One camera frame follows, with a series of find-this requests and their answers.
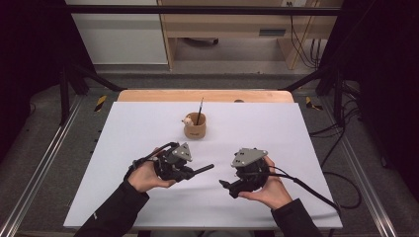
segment gray floor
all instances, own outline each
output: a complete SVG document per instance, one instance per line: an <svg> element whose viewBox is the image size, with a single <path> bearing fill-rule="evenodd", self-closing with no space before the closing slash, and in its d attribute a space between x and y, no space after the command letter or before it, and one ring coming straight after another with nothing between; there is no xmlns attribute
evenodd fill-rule
<svg viewBox="0 0 419 237"><path fill-rule="evenodd" d="M172 71L161 68L150 70L151 67L148 67L143 74L107 71L103 75L129 88L277 89L289 85L311 70L300 65L298 70L288 71L281 56L271 53L272 49L278 49L275 41L252 41L252 44L259 45L250 49L249 43L251 40L226 39L213 46L205 42L181 41L179 47L183 49L178 52L182 53L177 54L177 67ZM63 228L62 223L87 168L91 152L95 148L95 140L100 136L112 102L118 97L118 93L90 80L88 84L91 86L90 92L83 96L80 111L20 224L19 233L73 232ZM300 104L309 131L332 124L325 110L318 111L305 106L306 95L311 95L314 105L327 106L331 102L329 97L312 96L310 89L313 86L315 82L293 93L295 101ZM108 98L101 111L94 112L102 95L107 95ZM75 98L74 93L71 93L70 98ZM0 224L13 210L58 130L58 87L54 86L38 93L32 97L32 102L34 112L27 119L15 144L0 166ZM367 172L398 236L419 236L419 204L408 192L397 172L381 166L379 153L364 124L357 118L352 118L346 130L346 137ZM336 138L312 138L319 161L323 160ZM341 145L336 147L324 170L355 180ZM347 183L328 176L326 180L337 202L346 205L355 203L356 193ZM337 230L335 236L381 236L371 210L364 200L357 209L344 209L342 221L344 228Z"/></svg>

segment black sleeve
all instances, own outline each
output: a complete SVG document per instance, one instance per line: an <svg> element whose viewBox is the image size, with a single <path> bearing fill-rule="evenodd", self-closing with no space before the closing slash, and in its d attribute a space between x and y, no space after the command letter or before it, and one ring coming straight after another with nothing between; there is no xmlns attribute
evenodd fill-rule
<svg viewBox="0 0 419 237"><path fill-rule="evenodd" d="M138 212L149 199L124 181L114 193L89 217L75 234L76 237L123 236L133 226Z"/></svg>
<svg viewBox="0 0 419 237"><path fill-rule="evenodd" d="M286 237L322 236L300 199L295 199L271 212Z"/></svg>

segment person's right hand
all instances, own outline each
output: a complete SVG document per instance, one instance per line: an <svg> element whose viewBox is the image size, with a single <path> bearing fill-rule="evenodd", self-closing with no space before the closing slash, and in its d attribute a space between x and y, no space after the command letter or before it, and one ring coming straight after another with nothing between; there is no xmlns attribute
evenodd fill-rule
<svg viewBox="0 0 419 237"><path fill-rule="evenodd" d="M266 163L271 166L269 168L270 172L275 173L275 168L272 168L275 167L275 163L268 156L265 156L264 158ZM268 177L268 180L262 190L255 193L240 192L238 196L251 200L257 200L271 209L278 209L292 201L292 198L284 187L281 178L275 176Z"/></svg>

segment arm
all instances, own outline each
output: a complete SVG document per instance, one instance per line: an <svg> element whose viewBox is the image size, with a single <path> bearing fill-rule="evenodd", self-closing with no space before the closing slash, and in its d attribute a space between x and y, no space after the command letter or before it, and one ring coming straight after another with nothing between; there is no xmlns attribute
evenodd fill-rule
<svg viewBox="0 0 419 237"><path fill-rule="evenodd" d="M275 173L274 162L265 156L265 161ZM312 219L299 199L292 200L280 177L270 176L261 191L256 193L241 192L242 198L257 200L268 206L277 225L286 237L321 236Z"/></svg>
<svg viewBox="0 0 419 237"><path fill-rule="evenodd" d="M75 236L123 236L132 228L139 211L147 203L149 196L146 192L156 187L169 188L175 183L159 179L153 163L145 162L120 184Z"/></svg>

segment person's left hand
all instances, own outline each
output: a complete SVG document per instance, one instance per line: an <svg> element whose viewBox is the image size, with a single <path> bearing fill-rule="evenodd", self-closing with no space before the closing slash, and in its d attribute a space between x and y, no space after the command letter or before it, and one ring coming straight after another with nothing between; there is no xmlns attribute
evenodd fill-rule
<svg viewBox="0 0 419 237"><path fill-rule="evenodd" d="M140 193L145 193L156 187L167 189L176 183L175 180L163 181L158 178L152 161L142 163L130 174L128 181Z"/></svg>

